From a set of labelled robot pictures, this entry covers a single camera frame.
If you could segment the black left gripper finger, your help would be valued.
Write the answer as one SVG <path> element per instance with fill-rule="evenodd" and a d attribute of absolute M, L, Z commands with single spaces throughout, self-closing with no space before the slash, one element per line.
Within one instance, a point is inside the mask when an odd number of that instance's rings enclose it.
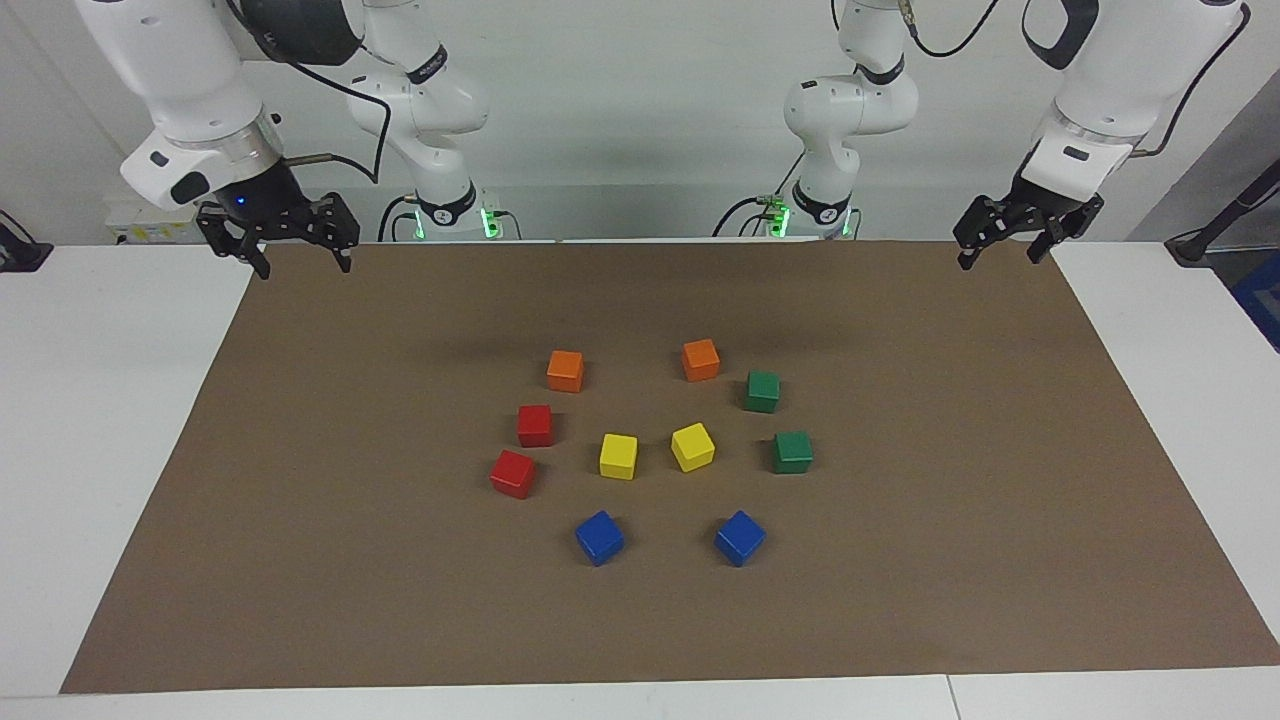
<path fill-rule="evenodd" d="M 1064 218 L 1050 217 L 1044 220 L 1044 227 L 1029 246 L 1029 260 L 1032 264 L 1041 264 L 1050 251 L 1069 238 L 1079 237 L 1087 229 L 1087 218 L 1083 214 L 1068 214 Z"/>
<path fill-rule="evenodd" d="M 1005 238 L 1002 206 L 991 197 L 974 197 L 956 222 L 952 234 L 960 247 L 957 264 L 969 272 L 980 254 Z"/>

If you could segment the white box yellow label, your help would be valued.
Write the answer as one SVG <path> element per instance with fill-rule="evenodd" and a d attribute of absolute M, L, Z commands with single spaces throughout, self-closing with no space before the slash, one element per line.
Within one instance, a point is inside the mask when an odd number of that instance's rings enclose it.
<path fill-rule="evenodd" d="M 195 206 L 168 211 L 141 199 L 109 199 L 106 209 L 104 225 L 118 245 L 206 245 Z"/>

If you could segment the black desk mount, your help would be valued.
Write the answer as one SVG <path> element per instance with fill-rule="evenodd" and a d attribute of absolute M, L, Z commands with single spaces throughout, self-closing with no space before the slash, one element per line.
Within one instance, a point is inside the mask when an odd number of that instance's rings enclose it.
<path fill-rule="evenodd" d="M 55 246 L 40 242 L 8 211 L 0 209 L 0 274 L 35 273 Z"/>

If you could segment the blue crate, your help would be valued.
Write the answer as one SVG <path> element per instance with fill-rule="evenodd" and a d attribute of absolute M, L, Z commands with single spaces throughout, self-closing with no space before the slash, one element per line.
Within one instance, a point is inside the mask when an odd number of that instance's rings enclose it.
<path fill-rule="evenodd" d="M 1230 293 L 1258 332 L 1280 354 L 1280 250 L 1230 286 Z"/>

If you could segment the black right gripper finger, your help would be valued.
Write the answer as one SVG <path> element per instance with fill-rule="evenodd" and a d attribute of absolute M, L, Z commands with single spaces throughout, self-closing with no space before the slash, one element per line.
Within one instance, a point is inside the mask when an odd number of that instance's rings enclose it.
<path fill-rule="evenodd" d="M 259 237 L 250 228 L 244 231 L 221 206 L 197 206 L 196 225 L 205 243 L 218 258 L 234 258 L 252 268 L 262 281 L 270 278 L 271 266 L 262 250 Z"/>
<path fill-rule="evenodd" d="M 317 201 L 317 245 L 328 250 L 343 273 L 351 273 L 351 250 L 358 246 L 360 223 L 339 193 Z"/>

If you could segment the brown table mat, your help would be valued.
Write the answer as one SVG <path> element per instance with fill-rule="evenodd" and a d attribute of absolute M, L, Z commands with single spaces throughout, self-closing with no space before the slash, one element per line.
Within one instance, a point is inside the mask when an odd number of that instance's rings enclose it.
<path fill-rule="evenodd" d="M 268 252 L 67 693 L 1280 665 L 1052 263 L 942 243 Z M 690 383 L 684 343 L 719 375 Z M 579 351 L 579 393 L 547 386 Z M 742 407 L 773 372 L 772 414 Z M 556 442 L 524 448 L 522 405 Z M 675 430 L 703 423 L 682 473 Z M 808 473 L 772 471 L 805 430 Z M 632 480 L 599 474 L 635 436 Z M 493 489 L 502 450 L 530 496 Z M 575 528 L 625 547 L 594 568 Z M 713 546 L 745 510 L 744 568 Z"/>

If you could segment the yellow wooden cube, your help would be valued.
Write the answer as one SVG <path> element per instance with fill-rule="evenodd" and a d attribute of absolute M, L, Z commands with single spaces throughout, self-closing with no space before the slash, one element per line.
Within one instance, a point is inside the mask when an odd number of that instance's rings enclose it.
<path fill-rule="evenodd" d="M 682 473 L 704 468 L 716 457 L 716 443 L 700 421 L 675 430 L 669 447 Z"/>
<path fill-rule="evenodd" d="M 598 460 L 599 474 L 616 480 L 632 480 L 637 466 L 637 437 L 604 434 Z"/>

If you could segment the black stand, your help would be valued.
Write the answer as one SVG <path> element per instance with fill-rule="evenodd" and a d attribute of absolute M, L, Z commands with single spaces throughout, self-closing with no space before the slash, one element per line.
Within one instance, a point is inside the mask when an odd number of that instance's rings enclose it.
<path fill-rule="evenodd" d="M 1208 223 L 1198 229 L 1166 240 L 1164 246 L 1180 266 L 1204 266 L 1204 256 L 1210 246 L 1235 222 L 1262 208 L 1276 193 L 1280 193 L 1280 158 L 1272 161 Z"/>

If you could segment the blue wooden cube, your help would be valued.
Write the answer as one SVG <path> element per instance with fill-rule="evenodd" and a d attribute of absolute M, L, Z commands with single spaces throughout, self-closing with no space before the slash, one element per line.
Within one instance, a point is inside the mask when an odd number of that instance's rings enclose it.
<path fill-rule="evenodd" d="M 573 537 L 594 568 L 609 562 L 626 543 L 620 524 L 605 510 L 596 511 L 581 521 L 575 528 Z"/>
<path fill-rule="evenodd" d="M 744 568 L 767 537 L 764 527 L 745 510 L 739 510 L 716 530 L 713 546 L 730 565 Z"/>

